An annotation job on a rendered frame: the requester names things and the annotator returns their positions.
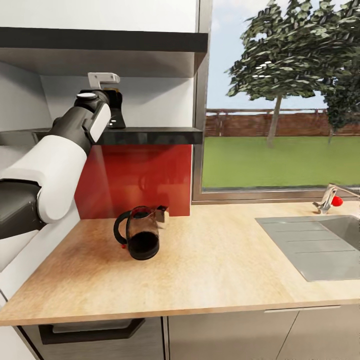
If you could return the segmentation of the bottle of coffee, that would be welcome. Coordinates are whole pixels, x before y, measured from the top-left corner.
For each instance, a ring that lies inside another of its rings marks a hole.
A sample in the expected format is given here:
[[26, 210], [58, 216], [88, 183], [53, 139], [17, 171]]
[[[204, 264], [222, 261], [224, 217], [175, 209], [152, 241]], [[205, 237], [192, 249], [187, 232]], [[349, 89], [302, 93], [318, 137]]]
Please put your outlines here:
[[[112, 88], [116, 92], [119, 92], [118, 88]], [[123, 115], [122, 115], [122, 102], [119, 102], [119, 106], [110, 107], [110, 121], [108, 122], [107, 128], [109, 129], [125, 129], [127, 128]]]

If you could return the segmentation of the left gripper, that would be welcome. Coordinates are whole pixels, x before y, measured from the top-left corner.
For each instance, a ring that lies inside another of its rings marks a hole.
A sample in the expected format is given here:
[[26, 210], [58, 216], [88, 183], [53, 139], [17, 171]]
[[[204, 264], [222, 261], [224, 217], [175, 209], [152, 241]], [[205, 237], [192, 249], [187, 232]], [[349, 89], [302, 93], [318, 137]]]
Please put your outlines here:
[[82, 89], [80, 94], [83, 93], [99, 93], [106, 99], [109, 107], [117, 107], [119, 106], [119, 102], [123, 102], [122, 94], [120, 92], [116, 92], [112, 88], [104, 88], [103, 90]]

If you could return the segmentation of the electric kettle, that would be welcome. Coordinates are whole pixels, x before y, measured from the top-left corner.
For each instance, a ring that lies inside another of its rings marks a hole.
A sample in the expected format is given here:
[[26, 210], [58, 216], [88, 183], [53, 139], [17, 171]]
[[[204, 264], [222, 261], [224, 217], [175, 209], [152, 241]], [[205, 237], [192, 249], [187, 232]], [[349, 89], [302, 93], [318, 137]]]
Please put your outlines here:
[[[160, 249], [159, 229], [155, 210], [148, 206], [138, 206], [121, 214], [115, 221], [113, 233], [117, 241], [128, 248], [130, 255], [138, 261], [153, 258]], [[119, 233], [119, 224], [126, 223], [126, 239]]]

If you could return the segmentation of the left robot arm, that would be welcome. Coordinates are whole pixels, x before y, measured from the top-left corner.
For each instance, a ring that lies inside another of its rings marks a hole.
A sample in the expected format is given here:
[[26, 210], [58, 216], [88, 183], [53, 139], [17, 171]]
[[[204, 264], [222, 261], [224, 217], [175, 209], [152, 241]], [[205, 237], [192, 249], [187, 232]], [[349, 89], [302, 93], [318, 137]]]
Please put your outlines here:
[[44, 138], [0, 172], [0, 274], [48, 224], [68, 213], [92, 146], [111, 119], [122, 94], [101, 85], [119, 85], [120, 76], [88, 73], [74, 106], [54, 120]]

